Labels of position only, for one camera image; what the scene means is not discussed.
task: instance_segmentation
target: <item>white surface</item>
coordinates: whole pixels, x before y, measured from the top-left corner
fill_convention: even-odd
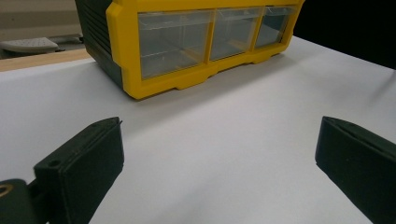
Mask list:
[[[315,164],[322,116],[396,142],[396,75],[294,37],[281,55],[134,101],[93,60],[0,74],[0,179],[119,116],[121,175],[91,223],[370,221]]]

